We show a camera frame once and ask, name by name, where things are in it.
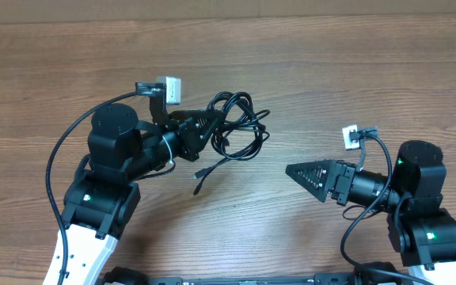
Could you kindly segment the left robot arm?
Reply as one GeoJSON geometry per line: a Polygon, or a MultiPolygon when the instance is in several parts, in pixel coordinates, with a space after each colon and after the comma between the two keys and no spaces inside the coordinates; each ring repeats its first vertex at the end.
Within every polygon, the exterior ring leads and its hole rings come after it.
{"type": "Polygon", "coordinates": [[[176,158],[197,160],[224,118],[219,110],[186,110],[149,123],[119,103],[89,116],[89,153],[64,208],[55,210],[59,232],[46,284],[95,284],[141,199],[138,182],[168,174],[176,158]]]}

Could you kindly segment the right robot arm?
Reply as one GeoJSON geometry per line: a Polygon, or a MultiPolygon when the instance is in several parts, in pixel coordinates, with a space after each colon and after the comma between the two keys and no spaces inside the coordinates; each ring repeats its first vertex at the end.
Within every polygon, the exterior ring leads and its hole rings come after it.
{"type": "Polygon", "coordinates": [[[291,164],[285,173],[321,202],[362,208],[354,225],[385,213],[390,243],[408,269],[348,257],[352,273],[317,275],[316,284],[456,284],[456,220],[441,205],[447,169],[439,147],[403,142],[387,175],[342,160],[291,164]]]}

